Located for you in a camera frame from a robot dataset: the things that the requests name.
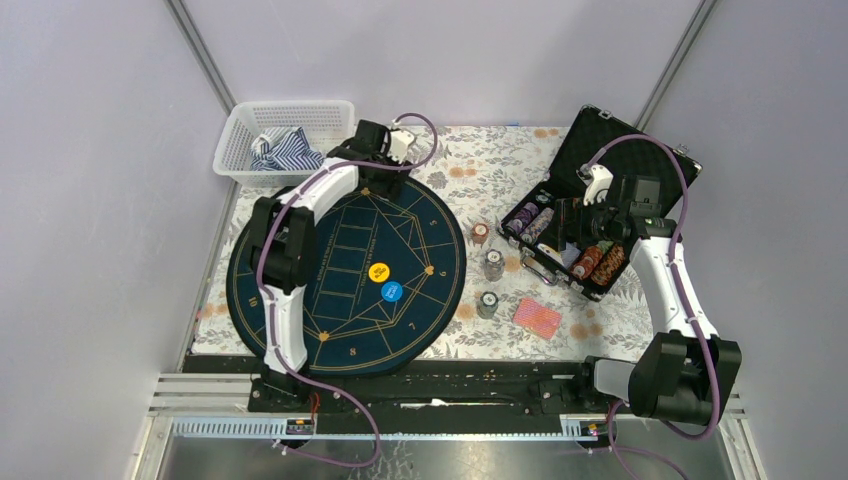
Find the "yellow big blind button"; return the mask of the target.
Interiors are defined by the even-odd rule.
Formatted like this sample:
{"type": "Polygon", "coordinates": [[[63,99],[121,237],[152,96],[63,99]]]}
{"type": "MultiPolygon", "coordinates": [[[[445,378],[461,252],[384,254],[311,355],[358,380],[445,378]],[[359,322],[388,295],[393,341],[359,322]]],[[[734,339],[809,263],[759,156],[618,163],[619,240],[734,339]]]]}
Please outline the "yellow big blind button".
{"type": "Polygon", "coordinates": [[[383,283],[390,277],[390,267],[383,262],[373,263],[368,269],[368,278],[375,283],[383,283]]]}

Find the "red white chip stack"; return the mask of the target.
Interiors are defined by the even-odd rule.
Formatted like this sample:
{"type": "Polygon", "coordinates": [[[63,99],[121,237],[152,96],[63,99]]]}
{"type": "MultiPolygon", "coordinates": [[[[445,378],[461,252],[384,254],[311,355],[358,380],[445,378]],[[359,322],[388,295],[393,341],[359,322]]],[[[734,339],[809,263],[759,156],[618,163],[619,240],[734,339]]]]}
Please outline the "red white chip stack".
{"type": "Polygon", "coordinates": [[[478,222],[471,228],[471,239],[475,245],[482,246],[486,243],[490,229],[487,224],[478,222]]]}

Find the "blue ten chip stack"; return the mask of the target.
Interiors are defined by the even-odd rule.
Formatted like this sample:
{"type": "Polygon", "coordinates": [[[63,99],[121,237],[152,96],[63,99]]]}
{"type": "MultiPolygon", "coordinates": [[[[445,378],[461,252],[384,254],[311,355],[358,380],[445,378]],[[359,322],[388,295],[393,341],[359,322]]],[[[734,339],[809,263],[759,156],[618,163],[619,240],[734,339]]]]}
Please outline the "blue ten chip stack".
{"type": "Polygon", "coordinates": [[[499,281],[505,270],[504,255],[496,249],[489,249],[485,253],[483,272],[485,278],[490,282],[499,281]]]}

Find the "blue yellow fifty chip stack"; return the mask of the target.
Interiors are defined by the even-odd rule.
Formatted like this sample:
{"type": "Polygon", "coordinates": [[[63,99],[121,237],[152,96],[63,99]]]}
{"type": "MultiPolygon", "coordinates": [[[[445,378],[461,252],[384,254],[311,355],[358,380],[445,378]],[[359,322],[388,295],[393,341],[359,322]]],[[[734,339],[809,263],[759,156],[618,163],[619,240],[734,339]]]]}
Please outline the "blue yellow fifty chip stack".
{"type": "Polygon", "coordinates": [[[483,292],[476,304],[477,315],[483,319],[492,319],[499,306],[499,298],[495,292],[483,292]]]}

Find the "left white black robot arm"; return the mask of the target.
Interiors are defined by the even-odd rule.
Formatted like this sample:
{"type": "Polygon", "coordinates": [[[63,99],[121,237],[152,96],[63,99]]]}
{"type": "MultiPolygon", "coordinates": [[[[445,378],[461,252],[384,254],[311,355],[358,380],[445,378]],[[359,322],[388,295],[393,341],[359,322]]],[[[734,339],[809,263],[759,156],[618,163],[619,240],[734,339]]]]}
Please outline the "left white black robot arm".
{"type": "Polygon", "coordinates": [[[303,303],[315,270],[317,224],[358,189],[392,195],[411,166],[406,157],[415,142],[406,129],[362,121],[354,136],[331,149],[301,184],[254,204],[249,234],[251,268],[265,317],[263,363],[281,375],[271,395],[285,410],[301,409],[310,397],[311,387],[300,371],[308,358],[303,303]]]}

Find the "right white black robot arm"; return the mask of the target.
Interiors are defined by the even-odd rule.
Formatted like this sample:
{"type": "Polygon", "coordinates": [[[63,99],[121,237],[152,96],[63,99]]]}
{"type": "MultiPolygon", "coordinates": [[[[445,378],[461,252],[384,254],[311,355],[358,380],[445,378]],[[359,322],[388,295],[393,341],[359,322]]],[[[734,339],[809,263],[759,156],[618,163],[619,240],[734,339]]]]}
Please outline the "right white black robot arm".
{"type": "Polygon", "coordinates": [[[684,262],[679,225],[660,215],[661,183],[615,177],[595,165],[582,172],[584,195],[568,211],[570,240],[624,246],[648,304],[654,337],[635,362],[588,357],[573,386],[575,402],[597,412],[612,398],[631,412],[675,427],[720,420],[742,363],[737,342],[721,338],[700,306],[684,262]]]}

